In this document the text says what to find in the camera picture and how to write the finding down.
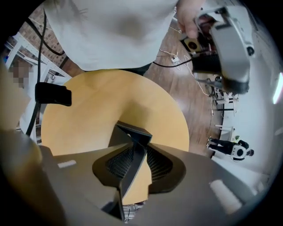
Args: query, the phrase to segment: person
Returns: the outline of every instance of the person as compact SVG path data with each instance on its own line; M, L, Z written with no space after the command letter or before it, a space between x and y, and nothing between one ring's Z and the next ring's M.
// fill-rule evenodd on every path
M66 55L84 71L143 75L155 61L176 6L178 24L196 38L205 0L47 0L49 24Z
M221 146L210 144L210 142L220 144ZM242 161L246 156L253 156L254 150L248 150L249 144L243 140L239 140L238 143L233 143L228 140L208 138L207 148L213 151L222 152L233 158L235 161Z

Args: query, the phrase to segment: wooden table top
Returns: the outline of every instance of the wooden table top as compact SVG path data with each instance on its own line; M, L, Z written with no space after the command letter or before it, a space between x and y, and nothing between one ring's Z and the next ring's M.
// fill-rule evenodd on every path
M72 106L49 104L42 120L42 144L53 155L108 147L118 120L146 129L153 135L152 143L188 151L189 132L181 109L151 80L122 70L100 70L80 74L65 85L72 91ZM138 178L151 184L146 161L131 188L138 187ZM131 188L124 205L147 199L140 195L147 193L147 186L143 191Z

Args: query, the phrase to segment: brick wall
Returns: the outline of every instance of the brick wall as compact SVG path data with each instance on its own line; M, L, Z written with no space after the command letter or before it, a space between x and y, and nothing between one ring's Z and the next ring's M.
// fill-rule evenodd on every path
M39 32L42 34L43 31L43 21L44 21L44 12L43 12L43 6L39 6L37 9L33 11L33 13L29 16L31 21L34 23L34 25L37 27ZM20 28L19 32L37 49L39 49L40 45L40 38L37 36L37 34L34 32L34 30L25 22L22 27ZM63 52L62 47L60 46L57 38L55 37L55 34L50 27L50 24L47 20L47 26L46 31L44 35L45 42L56 52ZM8 40L10 43L15 45L15 41L13 38L10 38ZM29 51L25 49L20 49L22 53L24 53L26 56L31 57L33 59L37 59L37 56L33 56ZM63 60L66 58L66 54L62 56L58 56L51 51L49 51L45 45L42 46L42 54L49 58L53 63L55 63L57 66L60 66Z

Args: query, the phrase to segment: wooden floor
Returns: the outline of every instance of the wooden floor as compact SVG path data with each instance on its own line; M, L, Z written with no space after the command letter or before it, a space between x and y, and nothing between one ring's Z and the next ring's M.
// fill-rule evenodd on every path
M178 29L174 22L171 23L171 27ZM184 55L188 56L188 53L180 43L179 35L177 31L169 28L162 42L161 50L173 54L178 52L178 57L183 62ZM163 52L159 52L156 62L162 65L172 65L170 55ZM219 138L220 131L215 128L215 125L221 124L221 113L214 111L214 116L212 116L211 98L202 92L186 66L182 65L178 68L180 71L177 68L162 68L152 64L145 77L160 85L179 104L189 128L189 151L210 157L212 151L206 148L207 138L209 136ZM70 59L66 61L62 69L72 77L84 72ZM200 85L203 91L208 94L209 88ZM214 102L212 102L212 109L216 109Z

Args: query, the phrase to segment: black pants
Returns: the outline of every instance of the black pants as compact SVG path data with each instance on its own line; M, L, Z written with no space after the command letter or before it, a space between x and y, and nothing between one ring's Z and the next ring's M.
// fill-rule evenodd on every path
M232 149L233 149L233 146L234 146L233 142L230 142L228 140L220 140L220 139L211 139L210 141L213 142L213 143L217 143L217 144L222 145L222 147L221 147L221 146L217 146L217 145L214 145L214 144L210 144L209 145L210 148L217 150L219 152L222 152L224 154L231 154L232 153Z
M140 68L125 68L122 70L143 76L146 73L146 71L149 69L150 65L151 63Z

